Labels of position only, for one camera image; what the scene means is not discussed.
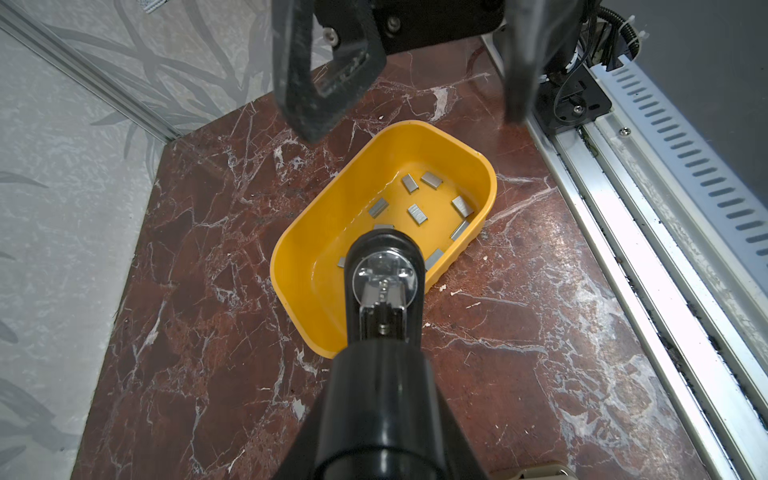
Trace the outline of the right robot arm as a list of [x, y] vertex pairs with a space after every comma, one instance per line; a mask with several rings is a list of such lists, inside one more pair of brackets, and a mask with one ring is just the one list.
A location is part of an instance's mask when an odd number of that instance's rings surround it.
[[304, 141], [330, 133], [379, 77], [390, 55], [495, 35], [505, 120], [535, 112], [557, 131], [582, 123], [589, 103], [577, 77], [623, 44], [641, 51], [628, 20], [598, 1], [275, 1], [274, 96]]

